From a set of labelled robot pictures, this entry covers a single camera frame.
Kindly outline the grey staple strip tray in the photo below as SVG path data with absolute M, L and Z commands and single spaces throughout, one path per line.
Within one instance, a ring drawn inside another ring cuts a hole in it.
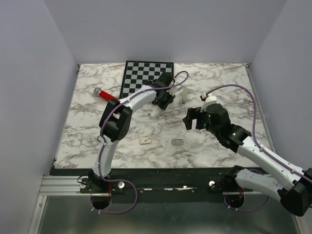
M 172 145 L 173 146 L 182 146 L 182 145 L 184 145 L 184 141 L 183 141 L 183 139 L 173 139 Z

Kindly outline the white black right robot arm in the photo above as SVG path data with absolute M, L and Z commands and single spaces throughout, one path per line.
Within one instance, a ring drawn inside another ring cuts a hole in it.
M 239 187 L 250 189 L 279 201 L 295 216 L 303 216 L 312 204 L 312 170 L 296 166 L 263 144 L 241 126 L 232 124 L 229 114 L 221 104 L 188 108 L 183 122 L 191 130 L 196 120 L 196 129 L 205 129 L 216 137 L 225 148 L 253 161 L 268 175 L 260 175 L 240 166 L 224 179 L 225 187 L 235 191 Z

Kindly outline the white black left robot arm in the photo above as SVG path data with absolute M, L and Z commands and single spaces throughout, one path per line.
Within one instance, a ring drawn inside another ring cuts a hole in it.
M 173 75 L 163 72 L 158 79 L 143 82 L 142 87 L 130 96 L 112 99 L 107 103 L 99 123 L 101 149 L 88 173 L 90 184 L 96 192 L 102 193 L 108 187 L 108 180 L 104 177 L 111 172 L 115 150 L 129 131 L 132 114 L 145 104 L 152 103 L 157 106 L 152 116 L 157 117 L 173 102 L 175 95 L 170 89 L 174 83 Z

